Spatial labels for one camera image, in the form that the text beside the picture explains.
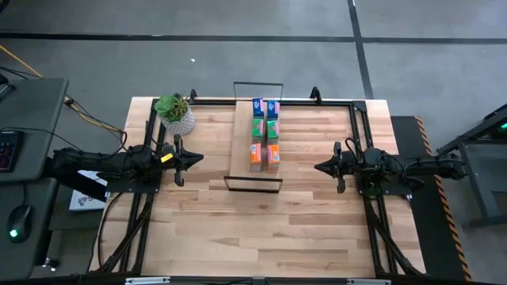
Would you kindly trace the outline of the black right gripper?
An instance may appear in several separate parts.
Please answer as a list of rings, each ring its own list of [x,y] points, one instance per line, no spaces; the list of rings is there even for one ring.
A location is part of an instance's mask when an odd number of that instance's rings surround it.
[[[331,177],[337,178],[337,192],[342,194],[345,187],[344,175],[353,175],[353,167],[357,164],[357,156],[347,144],[347,150],[343,151],[340,142],[334,143],[334,156],[328,161],[318,163],[314,167]]]

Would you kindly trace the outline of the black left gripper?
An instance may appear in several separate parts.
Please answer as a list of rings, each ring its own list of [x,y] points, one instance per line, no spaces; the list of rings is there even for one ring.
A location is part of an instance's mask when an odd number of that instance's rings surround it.
[[[193,153],[187,150],[182,151],[182,139],[180,135],[173,136],[173,143],[165,142],[162,145],[160,162],[163,170],[174,169],[174,183],[182,187],[185,181],[181,175],[182,170],[188,170],[197,162],[203,160],[203,154]]]

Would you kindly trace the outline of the orange Mini-Wheats cereal box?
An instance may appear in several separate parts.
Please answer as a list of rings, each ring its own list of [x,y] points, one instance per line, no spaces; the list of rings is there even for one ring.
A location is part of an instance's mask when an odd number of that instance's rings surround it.
[[[267,172],[275,173],[280,168],[280,149],[278,144],[266,146],[267,151]]]
[[[262,147],[260,143],[254,143],[250,146],[250,172],[257,173],[262,167]]]

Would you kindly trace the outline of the green cereal box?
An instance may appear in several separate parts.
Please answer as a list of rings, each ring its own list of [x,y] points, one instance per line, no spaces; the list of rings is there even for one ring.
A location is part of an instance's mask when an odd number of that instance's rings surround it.
[[[265,136],[265,123],[262,118],[252,119],[252,143],[262,143]]]
[[[278,143],[280,137],[280,125],[278,120],[266,121],[266,143],[274,145]]]

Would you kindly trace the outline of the white triangle-patterned plant pot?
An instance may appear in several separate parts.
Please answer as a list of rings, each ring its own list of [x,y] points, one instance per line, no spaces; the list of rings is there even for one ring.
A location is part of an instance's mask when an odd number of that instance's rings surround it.
[[[190,107],[187,107],[186,113],[179,120],[170,121],[168,115],[158,114],[163,126],[173,135],[187,135],[195,126],[195,116]]]

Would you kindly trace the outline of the green succulent plant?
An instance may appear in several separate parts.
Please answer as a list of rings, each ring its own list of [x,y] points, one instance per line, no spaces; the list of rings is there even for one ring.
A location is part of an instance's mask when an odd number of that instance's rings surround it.
[[[174,93],[170,96],[160,97],[154,105],[158,115],[169,121],[181,121],[189,112],[189,104],[187,99],[180,93]]]

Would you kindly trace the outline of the black hazard-striped floor mat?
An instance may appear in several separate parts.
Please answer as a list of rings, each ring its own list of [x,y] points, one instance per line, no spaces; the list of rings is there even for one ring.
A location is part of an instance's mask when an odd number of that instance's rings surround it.
[[[393,116],[391,122],[398,153],[402,157],[419,158],[432,154],[421,118]],[[411,208],[425,270],[437,279],[470,281],[471,274],[442,179],[429,175],[421,177],[421,180],[425,186],[413,194]]]

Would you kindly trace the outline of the white printed box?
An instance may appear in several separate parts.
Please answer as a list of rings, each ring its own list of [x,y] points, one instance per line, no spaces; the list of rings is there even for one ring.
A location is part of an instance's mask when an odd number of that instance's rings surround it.
[[[97,175],[97,172],[89,170],[79,170],[78,172],[83,176],[90,178],[104,186],[106,186],[108,183],[106,180],[100,178]],[[98,199],[94,199],[91,196],[84,195],[77,190],[74,190],[72,192],[71,201],[69,205],[70,211],[94,211],[94,210],[103,210],[104,208],[105,202],[102,202]]]

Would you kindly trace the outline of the dark metal desk stand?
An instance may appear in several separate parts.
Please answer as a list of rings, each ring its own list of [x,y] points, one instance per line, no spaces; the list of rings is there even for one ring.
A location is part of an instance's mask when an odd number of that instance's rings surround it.
[[[475,127],[437,149],[438,154],[457,150],[464,161],[468,179],[481,217],[463,228],[507,224],[495,197],[507,199],[507,104],[492,111]]]

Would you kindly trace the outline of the grey desk with mouse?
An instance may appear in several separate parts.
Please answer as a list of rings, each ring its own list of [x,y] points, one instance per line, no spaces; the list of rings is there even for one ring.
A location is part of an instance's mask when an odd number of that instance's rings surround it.
[[[24,184],[0,184],[0,281],[27,279],[33,268],[44,262],[51,239],[48,226],[56,188],[56,180],[51,178]],[[13,243],[9,240],[8,217],[23,203],[32,207],[31,233],[26,241]]]

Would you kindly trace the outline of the grey desk with keyboard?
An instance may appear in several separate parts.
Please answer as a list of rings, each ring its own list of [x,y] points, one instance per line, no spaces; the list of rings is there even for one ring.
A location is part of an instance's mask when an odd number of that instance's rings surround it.
[[[0,184],[41,177],[67,87],[65,78],[25,79],[0,93],[0,132],[25,133],[15,168],[0,173]]]

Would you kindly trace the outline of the black backlit keyboard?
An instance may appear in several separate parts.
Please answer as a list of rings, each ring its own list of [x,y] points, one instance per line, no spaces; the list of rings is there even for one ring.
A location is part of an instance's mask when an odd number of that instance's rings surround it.
[[[13,172],[24,137],[23,131],[0,132],[0,173]]]

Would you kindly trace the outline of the black computer mouse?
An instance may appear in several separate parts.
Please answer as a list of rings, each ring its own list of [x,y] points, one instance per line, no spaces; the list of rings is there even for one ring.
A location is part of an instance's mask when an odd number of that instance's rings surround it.
[[[15,207],[7,220],[9,240],[13,243],[26,241],[32,229],[32,207],[22,204]]]

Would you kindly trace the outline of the black aluminium table frame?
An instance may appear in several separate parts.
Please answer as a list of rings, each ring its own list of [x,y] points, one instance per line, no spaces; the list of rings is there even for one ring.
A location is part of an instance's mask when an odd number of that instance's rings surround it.
[[[215,99],[193,106],[196,125],[185,148],[204,159],[177,186],[162,178],[144,249],[145,276],[372,277],[375,274],[355,180],[337,192],[334,179],[314,166],[334,143],[357,137],[361,146],[389,153],[397,145],[387,103],[336,100],[280,111],[283,180],[277,194],[229,191],[235,104]]]

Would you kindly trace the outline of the silver metal bracket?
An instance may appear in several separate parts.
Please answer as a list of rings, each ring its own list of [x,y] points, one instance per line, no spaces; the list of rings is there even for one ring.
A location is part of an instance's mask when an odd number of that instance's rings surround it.
[[[124,282],[124,285],[168,285],[168,284],[170,284],[169,276],[127,278]]]
[[[388,279],[360,279],[360,278],[349,278],[346,281],[347,285],[391,285],[391,281]]]

